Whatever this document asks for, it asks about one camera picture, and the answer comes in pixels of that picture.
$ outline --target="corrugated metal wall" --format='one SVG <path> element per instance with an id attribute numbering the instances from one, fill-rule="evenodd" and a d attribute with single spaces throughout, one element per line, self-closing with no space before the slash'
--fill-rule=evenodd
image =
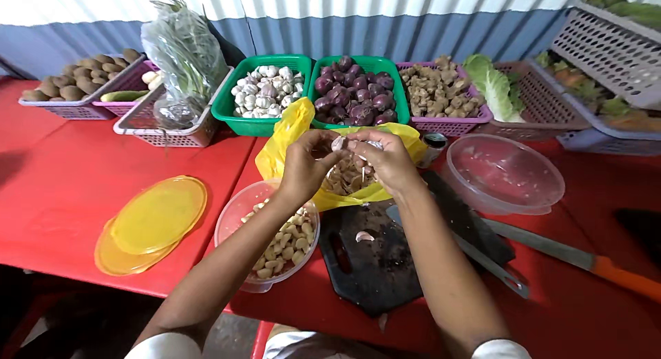
<path id="1" fill-rule="evenodd" d="M 549 46 L 574 0 L 186 1 L 199 13 L 204 7 L 234 62 L 275 53 L 518 60 Z M 4 0 L 0 57 L 42 78 L 81 57 L 141 50 L 140 26 L 155 16 L 149 0 Z"/>

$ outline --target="knife handle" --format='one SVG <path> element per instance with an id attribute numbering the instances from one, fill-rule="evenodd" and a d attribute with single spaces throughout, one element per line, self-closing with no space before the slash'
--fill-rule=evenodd
<path id="1" fill-rule="evenodd" d="M 661 284 L 638 274 L 622 270 L 605 256 L 596 256 L 591 272 L 618 286 L 630 289 L 661 304 Z"/>

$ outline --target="clear plastic bowl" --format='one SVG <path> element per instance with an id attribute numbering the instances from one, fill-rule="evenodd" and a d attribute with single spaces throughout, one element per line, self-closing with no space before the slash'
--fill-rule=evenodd
<path id="1" fill-rule="evenodd" d="M 216 223 L 216 231 L 213 234 L 213 241 L 216 246 L 227 239 L 232 235 L 238 228 L 240 228 L 243 223 L 241 218 L 246 214 L 252 211 L 252 207 L 255 204 L 263 202 L 266 198 L 270 197 L 277 188 L 280 186 L 280 179 L 268 179 L 266 181 L 260 181 L 253 183 L 252 185 L 245 187 L 238 194 L 234 195 L 232 199 L 227 203 L 223 211 L 220 213 L 218 222 Z M 259 279 L 254 271 L 251 271 L 248 278 L 245 279 L 243 285 L 241 286 L 242 291 L 247 291 L 251 293 L 264 293 L 268 292 L 273 284 L 283 281 L 290 276 L 292 276 L 296 271 L 300 270 L 305 262 L 307 262 L 312 256 L 317 247 L 317 242 L 319 239 L 319 211 L 315 206 L 314 202 L 311 200 L 303 205 L 303 207 L 311 214 L 312 219 L 312 228 L 315 231 L 315 240 L 310 245 L 310 251 L 305 254 L 305 257 L 298 265 L 293 264 L 292 261 L 287 261 L 285 264 L 285 269 L 290 268 L 284 273 L 274 276 L 270 279 Z"/>
<path id="2" fill-rule="evenodd" d="M 473 209 L 495 215 L 550 213 L 565 194 L 549 159 L 495 135 L 467 135 L 451 144 L 441 176 Z"/>

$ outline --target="lid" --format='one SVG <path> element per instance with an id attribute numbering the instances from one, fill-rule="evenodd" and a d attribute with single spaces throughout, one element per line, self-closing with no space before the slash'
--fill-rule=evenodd
<path id="1" fill-rule="evenodd" d="M 204 212 L 207 191 L 193 177 L 160 181 L 131 199 L 109 233 L 124 253 L 147 254 L 181 240 Z"/>
<path id="2" fill-rule="evenodd" d="M 124 253 L 117 247 L 110 235 L 109 230 L 112 228 L 114 221 L 115 218 L 109 220 L 103 227 L 103 232 L 98 237 L 94 250 L 96 267 L 105 274 L 123 276 L 143 272 L 162 260 L 179 244 L 177 241 L 164 249 L 148 254 Z"/>

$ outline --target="small can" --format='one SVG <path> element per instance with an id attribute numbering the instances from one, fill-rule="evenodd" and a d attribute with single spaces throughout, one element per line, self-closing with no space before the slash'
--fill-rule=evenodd
<path id="1" fill-rule="evenodd" d="M 429 168 L 436 160 L 441 151 L 448 145 L 448 139 L 441 133 L 425 133 L 422 135 L 422 143 L 427 146 L 422 160 L 418 162 L 418 168 Z"/>

